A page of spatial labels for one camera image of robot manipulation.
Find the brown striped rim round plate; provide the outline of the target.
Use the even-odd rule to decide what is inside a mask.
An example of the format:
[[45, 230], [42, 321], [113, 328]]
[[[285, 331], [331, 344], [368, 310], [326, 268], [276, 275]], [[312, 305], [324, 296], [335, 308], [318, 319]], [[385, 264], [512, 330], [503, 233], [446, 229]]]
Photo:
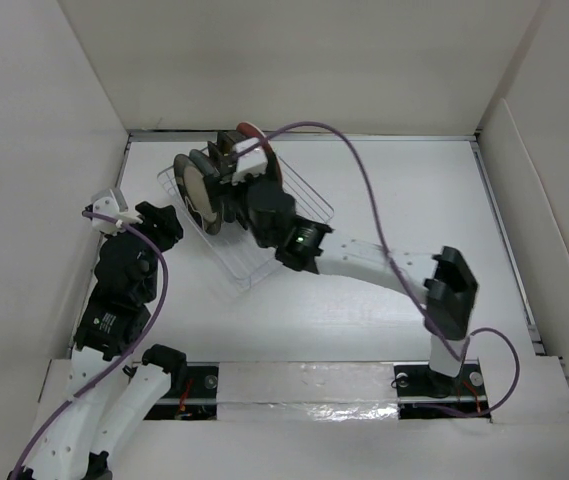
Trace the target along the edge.
[[217, 235], [223, 223], [223, 205], [219, 199], [210, 199], [205, 179], [216, 178], [218, 170], [206, 154], [192, 149], [189, 154], [175, 156], [173, 172], [178, 192], [191, 217], [206, 234]]

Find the red and teal floral plate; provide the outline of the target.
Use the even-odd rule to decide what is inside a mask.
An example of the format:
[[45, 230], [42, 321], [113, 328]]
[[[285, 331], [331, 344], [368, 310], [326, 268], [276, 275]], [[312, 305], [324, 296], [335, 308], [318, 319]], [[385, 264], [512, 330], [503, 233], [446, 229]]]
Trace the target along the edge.
[[[245, 137], [256, 139], [264, 139], [265, 133], [251, 122], [240, 122], [236, 126], [236, 130]], [[276, 180], [279, 186], [282, 186], [282, 173], [278, 162], [278, 157], [272, 149], [271, 145], [266, 142], [263, 143], [261, 149], [267, 158], [266, 176], [270, 180]]]

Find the black square floral plate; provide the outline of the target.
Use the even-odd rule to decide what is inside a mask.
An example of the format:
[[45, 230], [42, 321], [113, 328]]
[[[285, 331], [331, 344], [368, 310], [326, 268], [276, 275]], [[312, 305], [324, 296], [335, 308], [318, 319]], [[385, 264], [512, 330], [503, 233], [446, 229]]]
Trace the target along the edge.
[[224, 155], [222, 150], [218, 147], [216, 143], [208, 142], [207, 152], [210, 162], [215, 168], [215, 170], [218, 172], [218, 174], [220, 176], [225, 175], [227, 171], [227, 162], [226, 162], [226, 156]]

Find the amber square plate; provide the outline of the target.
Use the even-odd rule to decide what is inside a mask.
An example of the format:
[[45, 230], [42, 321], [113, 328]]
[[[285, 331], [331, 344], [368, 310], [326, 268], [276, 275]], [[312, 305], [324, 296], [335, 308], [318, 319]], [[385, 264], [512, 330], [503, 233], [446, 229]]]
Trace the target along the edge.
[[219, 162], [226, 162], [226, 157], [231, 154], [232, 147], [243, 139], [244, 136], [236, 130], [218, 131], [215, 145]]

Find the teal glazed round plate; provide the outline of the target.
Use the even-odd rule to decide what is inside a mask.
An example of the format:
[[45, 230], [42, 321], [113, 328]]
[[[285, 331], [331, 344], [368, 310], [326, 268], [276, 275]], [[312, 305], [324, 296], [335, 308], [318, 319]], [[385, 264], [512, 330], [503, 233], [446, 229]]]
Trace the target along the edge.
[[189, 152], [190, 166], [184, 171], [183, 180], [191, 208], [207, 223], [224, 221], [224, 194], [220, 186], [221, 176], [209, 157], [200, 150]]

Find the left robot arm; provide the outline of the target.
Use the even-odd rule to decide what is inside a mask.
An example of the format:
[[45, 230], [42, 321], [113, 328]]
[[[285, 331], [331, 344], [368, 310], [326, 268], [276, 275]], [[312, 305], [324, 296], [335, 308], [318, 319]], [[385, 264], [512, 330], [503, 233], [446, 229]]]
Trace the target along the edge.
[[135, 215], [101, 197], [83, 216], [106, 237], [96, 284], [75, 331], [64, 402], [24, 447], [11, 479], [109, 479], [116, 456], [162, 396], [186, 387], [185, 353], [155, 344], [129, 358], [168, 293], [164, 258], [183, 237], [172, 206], [139, 203]]

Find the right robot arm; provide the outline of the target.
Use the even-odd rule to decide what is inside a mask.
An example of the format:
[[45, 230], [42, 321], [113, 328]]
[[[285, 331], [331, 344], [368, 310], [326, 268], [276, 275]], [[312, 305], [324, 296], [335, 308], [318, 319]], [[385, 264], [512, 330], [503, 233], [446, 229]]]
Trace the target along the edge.
[[261, 248], [272, 248], [290, 270], [351, 278], [405, 294], [426, 314], [431, 346], [423, 393], [453, 394], [462, 381], [471, 313], [479, 284], [461, 252], [403, 253], [357, 240], [296, 212], [295, 199], [276, 180], [250, 177], [222, 185], [233, 216]]

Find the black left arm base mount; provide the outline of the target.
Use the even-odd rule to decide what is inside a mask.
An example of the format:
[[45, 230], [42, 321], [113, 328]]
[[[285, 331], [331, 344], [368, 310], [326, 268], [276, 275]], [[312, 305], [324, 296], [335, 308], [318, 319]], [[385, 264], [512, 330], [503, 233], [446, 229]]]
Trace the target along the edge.
[[196, 363], [186, 379], [172, 386], [145, 416], [145, 420], [206, 421], [217, 417], [219, 365]]

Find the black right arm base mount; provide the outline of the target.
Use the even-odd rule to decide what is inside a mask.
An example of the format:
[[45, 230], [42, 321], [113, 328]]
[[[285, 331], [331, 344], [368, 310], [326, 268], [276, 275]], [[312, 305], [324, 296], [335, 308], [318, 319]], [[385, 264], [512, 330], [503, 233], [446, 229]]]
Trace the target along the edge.
[[436, 374], [425, 363], [396, 364], [394, 375], [401, 420], [490, 418], [478, 363], [465, 363], [455, 378]]

